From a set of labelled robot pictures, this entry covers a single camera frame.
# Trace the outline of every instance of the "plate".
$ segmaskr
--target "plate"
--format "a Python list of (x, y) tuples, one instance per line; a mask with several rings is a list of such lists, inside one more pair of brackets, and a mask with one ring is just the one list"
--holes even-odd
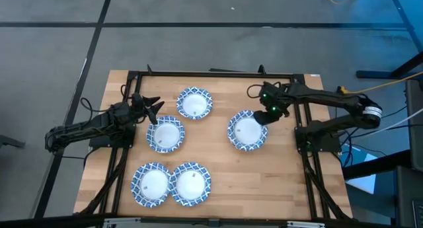
[(171, 173), (160, 163), (147, 163), (135, 171), (131, 192), (135, 201), (147, 208), (162, 204), (170, 191)]
[(173, 199), (182, 206), (192, 207), (204, 202), (210, 194), (210, 173), (195, 162), (177, 167), (171, 176)]
[(207, 116), (213, 108), (212, 96), (204, 89), (189, 87), (176, 100), (176, 108), (186, 118), (198, 120)]
[(147, 142), (154, 151), (170, 153), (178, 149), (185, 138), (182, 123), (173, 116), (157, 119), (157, 125), (150, 124), (147, 131)]
[(238, 112), (229, 121), (227, 137), (231, 144), (242, 151), (260, 148), (267, 138), (267, 126), (260, 125), (253, 117), (252, 110)]

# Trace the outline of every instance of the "blue floral pattern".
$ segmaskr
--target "blue floral pattern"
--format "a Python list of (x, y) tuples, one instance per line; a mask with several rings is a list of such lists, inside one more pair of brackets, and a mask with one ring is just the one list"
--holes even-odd
[[(179, 140), (176, 143), (176, 145), (168, 148), (161, 147), (160, 145), (157, 145), (154, 141), (154, 132), (155, 130), (162, 124), (170, 123), (175, 125), (179, 130)], [(150, 124), (147, 131), (147, 142), (150, 145), (154, 151), (159, 153), (170, 153), (173, 152), (175, 149), (178, 149), (185, 138), (185, 129), (182, 123), (178, 119), (176, 119), (173, 116), (163, 116), (157, 119), (157, 125)]]
[(262, 126), (262, 134), (260, 136), (260, 139), (256, 143), (252, 143), (249, 145), (246, 145), (244, 143), (241, 143), (236, 137), (235, 137), (235, 125), (240, 119), (243, 118), (252, 118), (252, 114), (254, 112), (252, 110), (243, 110), (238, 112), (232, 119), (229, 121), (229, 125), (227, 126), (227, 137), (229, 138), (229, 141), (231, 144), (233, 144), (237, 149), (241, 151), (252, 151), (254, 149), (260, 148), (267, 138), (268, 128), (267, 126)]
[(169, 183), (169, 187), (167, 188), (167, 191), (160, 198), (152, 200), (152, 199), (146, 198), (143, 195), (143, 193), (141, 192), (139, 183), (141, 182), (141, 179), (143, 178), (143, 176), (147, 172), (152, 170), (159, 170), (164, 172), (168, 180), (170, 180), (171, 178), (171, 173), (169, 172), (169, 170), (162, 164), (156, 163), (156, 162), (147, 163), (135, 171), (134, 177), (132, 178), (132, 181), (131, 181), (131, 193), (132, 193), (132, 196), (134, 196), (135, 201), (139, 205), (145, 206), (147, 208), (152, 208), (162, 204), (166, 200), (166, 197), (170, 192), (170, 183)]
[[(193, 200), (188, 200), (183, 198), (182, 196), (180, 196), (178, 194), (178, 190), (176, 189), (176, 182), (178, 180), (178, 177), (186, 171), (196, 171), (198, 173), (200, 173), (205, 181), (205, 186), (204, 186), (204, 191), (202, 192), (201, 196), (199, 198), (193, 199)], [(195, 206), (197, 204), (199, 204), (200, 202), (204, 202), (207, 197), (210, 194), (210, 184), (211, 182), (211, 178), (210, 178), (210, 173), (207, 171), (206, 168), (204, 168), (202, 165), (195, 163), (195, 162), (189, 162), (189, 163), (185, 163), (183, 165), (180, 165), (179, 167), (177, 167), (172, 176), (171, 176), (171, 182), (170, 182), (170, 191), (172, 193), (172, 197), (173, 199), (175, 199), (176, 202), (178, 202), (180, 205), (182, 206), (186, 206), (186, 207), (192, 207)]]
[[(207, 102), (207, 106), (206, 106), (206, 110), (198, 116), (191, 116), (189, 114), (187, 114), (183, 107), (182, 107), (182, 102), (184, 101), (184, 99), (192, 94), (198, 94), (203, 96), (206, 99)], [(209, 114), (210, 110), (212, 110), (213, 108), (213, 100), (211, 98), (212, 96), (209, 94), (209, 92), (207, 92), (204, 89), (199, 89), (198, 87), (188, 87), (186, 89), (184, 89), (178, 96), (177, 100), (176, 100), (176, 108), (178, 109), (178, 112), (185, 116), (186, 118), (189, 119), (193, 119), (193, 120), (198, 120), (203, 118), (204, 116), (207, 116), (207, 114)]]

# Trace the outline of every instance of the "plate rim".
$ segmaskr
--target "plate rim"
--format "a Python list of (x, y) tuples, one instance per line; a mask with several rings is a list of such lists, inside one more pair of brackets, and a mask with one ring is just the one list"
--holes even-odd
[[(154, 199), (154, 200), (150, 200), (149, 198), (146, 198), (143, 196), (142, 192), (141, 192), (141, 188), (137, 185), (140, 180), (142, 179), (143, 175), (147, 172), (147, 171), (152, 171), (153, 170), (153, 166), (156, 166), (157, 169), (159, 171), (162, 171), (166, 174), (167, 179), (168, 179), (168, 186), (166, 189), (165, 194), (163, 194), (160, 198)], [(131, 194), (134, 197), (135, 202), (137, 202), (139, 205), (146, 207), (146, 208), (154, 208), (156, 206), (160, 206), (163, 202), (165, 202), (167, 196), (169, 195), (170, 190), (170, 184), (171, 184), (171, 172), (169, 171), (169, 169), (165, 166), (162, 165), (161, 163), (158, 162), (150, 162), (150, 163), (146, 163), (142, 166), (140, 166), (140, 168), (138, 168), (135, 172), (134, 175), (132, 176), (132, 180), (131, 180)]]
[(234, 115), (229, 120), (229, 123), (228, 123), (228, 126), (227, 126), (227, 133), (226, 134), (227, 134), (229, 141), (231, 142), (232, 145), (234, 145), (237, 149), (239, 149), (241, 151), (253, 151), (255, 149), (262, 147), (264, 145), (264, 142), (266, 141), (267, 135), (268, 135), (267, 126), (262, 126), (262, 135), (259, 139), (259, 142), (246, 145), (246, 144), (238, 141), (238, 139), (235, 137), (235, 133), (233, 133), (233, 138), (231, 138), (230, 131), (235, 129), (235, 123), (241, 118), (246, 118), (245, 115), (247, 115), (247, 113), (251, 113), (251, 116), (247, 116), (247, 117), (252, 118), (252, 114), (254, 113), (252, 110), (242, 110), (242, 111), (236, 113), (236, 115)]
[[(202, 93), (206, 93), (206, 95), (210, 98), (210, 101), (208, 102), (208, 98), (206, 97), (206, 103), (207, 103), (206, 111), (203, 112), (199, 116), (191, 116), (191, 115), (188, 115), (187, 113), (185, 113), (185, 111), (184, 111), (184, 109), (182, 107), (182, 102), (184, 101), (184, 99), (185, 99), (186, 96), (191, 95), (191, 94), (198, 94), (198, 93), (188, 94), (188, 91), (191, 91), (192, 89), (197, 89), (198, 91), (202, 91)], [(192, 86), (192, 87), (185, 88), (184, 90), (182, 90), (182, 92), (180, 92), (180, 94), (178, 95), (178, 98), (176, 99), (176, 109), (178, 110), (179, 114), (183, 115), (186, 118), (192, 119), (192, 120), (199, 120), (199, 119), (202, 119), (202, 118), (206, 117), (212, 111), (212, 108), (213, 108), (213, 98), (212, 98), (212, 95), (209, 93), (209, 91), (207, 91), (205, 89), (201, 89), (199, 87)]]
[[(199, 198), (196, 199), (185, 199), (179, 196), (178, 190), (176, 189), (176, 182), (178, 180), (178, 177), (186, 171), (196, 171), (199, 172), (203, 178), (204, 181), (206, 183), (206, 186), (204, 187), (203, 192), (201, 193), (201, 196)], [(207, 200), (211, 190), (211, 180), (212, 177), (209, 173), (209, 171), (202, 166), (201, 164), (197, 163), (197, 162), (186, 162), (183, 163), (179, 166), (177, 166), (177, 168), (175, 168), (175, 170), (172, 173), (171, 176), (171, 180), (170, 180), (170, 186), (169, 186), (169, 190), (172, 194), (173, 199), (180, 205), (185, 206), (185, 207), (192, 207), (195, 206), (199, 203), (202, 203), (204, 201)]]
[[(176, 143), (176, 145), (173, 145), (170, 148), (163, 148), (160, 145), (157, 145), (156, 142), (154, 141), (153, 132), (151, 132), (151, 135), (149, 135), (150, 131), (156, 130), (161, 124), (164, 124), (163, 120), (172, 120), (174, 122), (172, 124), (174, 124), (179, 129), (179, 140)], [(161, 116), (157, 118), (157, 125), (153, 125), (151, 123), (149, 124), (148, 130), (145, 136), (147, 138), (147, 143), (149, 144), (150, 148), (152, 148), (152, 150), (158, 153), (171, 153), (177, 150), (182, 145), (182, 142), (185, 140), (185, 127), (182, 124), (182, 122), (174, 116)]]

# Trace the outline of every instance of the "wooden table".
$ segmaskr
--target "wooden table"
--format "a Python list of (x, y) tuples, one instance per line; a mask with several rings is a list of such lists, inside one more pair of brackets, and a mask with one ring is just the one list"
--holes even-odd
[[(126, 83), (128, 71), (111, 71), (101, 109), (122, 100), (120, 86)], [(296, 126), (293, 106), (290, 116), (268, 125), (266, 143), (246, 153), (229, 143), (226, 129), (229, 120), (241, 110), (264, 110), (258, 99), (251, 99), (246, 89), (264, 79), (228, 77), (144, 76), (140, 93), (161, 96), (165, 105), (158, 116), (177, 117), (186, 129), (186, 138), (173, 153), (154, 152), (146, 142), (149, 122), (137, 127), (134, 146), (129, 150), (118, 215), (153, 217), (219, 217), (232, 219), (310, 219), (301, 157), (297, 152), (293, 129)], [(287, 79), (265, 79), (271, 83)], [(305, 75), (308, 87), (323, 89), (319, 75)], [(176, 98), (186, 87), (197, 86), (210, 92), (213, 109), (200, 121), (189, 120), (176, 110)], [(250, 93), (258, 93), (258, 88)], [(328, 120), (326, 106), (310, 104), (312, 119)], [(301, 117), (305, 125), (304, 114)], [(104, 183), (111, 148), (101, 148), (90, 155), (83, 173), (75, 211), (85, 208)], [(330, 153), (319, 153), (325, 187), (344, 213), (351, 216), (350, 203), (339, 161)], [(184, 162), (194, 161), (211, 174), (209, 198), (193, 208), (182, 207), (169, 194), (156, 208), (138, 205), (131, 192), (134, 172), (149, 162), (164, 164), (170, 171)], [(319, 193), (315, 189), (318, 215), (322, 216)], [(114, 187), (110, 190), (106, 211), (111, 210)]]

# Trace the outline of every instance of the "white plate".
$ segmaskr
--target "white plate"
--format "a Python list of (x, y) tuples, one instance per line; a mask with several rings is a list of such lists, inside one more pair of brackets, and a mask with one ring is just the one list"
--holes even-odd
[(173, 116), (157, 119), (157, 125), (150, 124), (147, 131), (147, 142), (159, 153), (170, 153), (178, 149), (185, 138), (182, 123)]
[(135, 201), (148, 208), (159, 206), (170, 190), (171, 173), (160, 163), (147, 163), (135, 171), (131, 192)]
[(267, 126), (260, 125), (252, 116), (252, 110), (243, 110), (229, 121), (227, 137), (231, 144), (242, 151), (260, 148), (267, 138)]
[(198, 120), (207, 116), (213, 108), (212, 96), (204, 89), (189, 87), (176, 100), (176, 108), (186, 118)]
[(191, 207), (204, 202), (210, 194), (210, 173), (195, 162), (177, 167), (171, 176), (172, 197), (182, 206)]

